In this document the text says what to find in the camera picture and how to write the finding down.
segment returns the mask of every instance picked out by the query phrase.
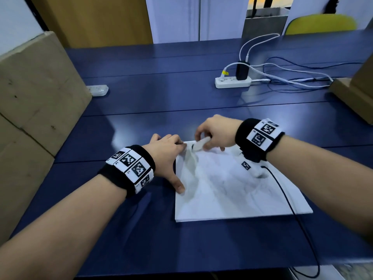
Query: person's left hand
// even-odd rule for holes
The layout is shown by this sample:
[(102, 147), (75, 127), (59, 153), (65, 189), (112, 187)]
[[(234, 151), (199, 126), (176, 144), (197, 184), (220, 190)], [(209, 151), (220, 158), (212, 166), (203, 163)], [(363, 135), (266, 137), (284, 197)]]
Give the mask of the person's left hand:
[(173, 172), (176, 156), (187, 147), (180, 137), (177, 134), (173, 136), (168, 134), (161, 138), (160, 135), (153, 134), (150, 143), (142, 147), (152, 156), (156, 164), (154, 175), (167, 179), (177, 193), (184, 193), (184, 185)]

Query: fingernail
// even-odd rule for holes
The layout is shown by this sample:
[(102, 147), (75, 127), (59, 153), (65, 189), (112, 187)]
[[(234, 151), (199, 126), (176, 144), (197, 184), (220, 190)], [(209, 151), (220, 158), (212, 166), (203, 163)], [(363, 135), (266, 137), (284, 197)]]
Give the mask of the fingernail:
[(185, 188), (180, 186), (178, 187), (178, 193), (184, 193), (185, 192)]

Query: stack of paper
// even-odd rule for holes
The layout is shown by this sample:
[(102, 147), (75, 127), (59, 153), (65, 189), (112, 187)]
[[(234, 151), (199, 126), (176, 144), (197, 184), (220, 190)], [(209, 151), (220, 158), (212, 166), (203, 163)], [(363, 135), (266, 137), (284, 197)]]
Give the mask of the stack of paper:
[[(197, 221), (292, 214), (286, 199), (266, 169), (245, 160), (238, 146), (194, 152), (187, 141), (176, 158), (176, 175), (185, 193), (176, 193), (175, 220)], [(296, 214), (312, 213), (300, 190), (268, 162)]]

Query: wristband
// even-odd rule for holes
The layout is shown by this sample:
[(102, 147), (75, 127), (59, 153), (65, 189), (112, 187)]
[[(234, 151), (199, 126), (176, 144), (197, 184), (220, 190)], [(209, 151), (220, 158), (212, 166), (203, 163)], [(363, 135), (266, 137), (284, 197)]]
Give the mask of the wristband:
[(133, 145), (122, 148), (107, 159), (98, 174), (127, 190), (127, 197), (131, 197), (153, 179), (155, 170), (151, 155), (142, 146)]
[(235, 141), (247, 160), (258, 163), (267, 161), (267, 153), (276, 147), (284, 134), (270, 119), (247, 119), (238, 128)]

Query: yellow chair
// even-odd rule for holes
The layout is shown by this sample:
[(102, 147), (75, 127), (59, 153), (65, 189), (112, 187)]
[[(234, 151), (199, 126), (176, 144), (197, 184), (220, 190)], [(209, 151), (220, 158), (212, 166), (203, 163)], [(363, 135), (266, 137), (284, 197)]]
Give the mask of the yellow chair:
[(293, 19), (286, 28), (285, 35), (349, 31), (357, 28), (356, 21), (343, 14), (311, 14)]

